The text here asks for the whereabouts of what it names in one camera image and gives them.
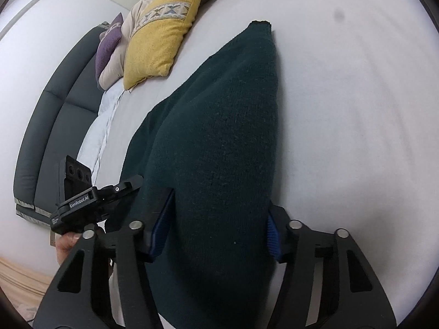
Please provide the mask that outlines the person's left hand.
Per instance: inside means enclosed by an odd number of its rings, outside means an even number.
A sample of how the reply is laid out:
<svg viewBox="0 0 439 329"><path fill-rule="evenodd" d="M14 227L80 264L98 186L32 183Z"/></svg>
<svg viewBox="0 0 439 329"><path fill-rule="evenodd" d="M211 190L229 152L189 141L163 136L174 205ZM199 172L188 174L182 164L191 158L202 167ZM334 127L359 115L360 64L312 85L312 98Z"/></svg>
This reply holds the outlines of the person's left hand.
<svg viewBox="0 0 439 329"><path fill-rule="evenodd" d="M59 266L68 258L76 243L83 237L81 232L67 232L55 241L57 263Z"/></svg>

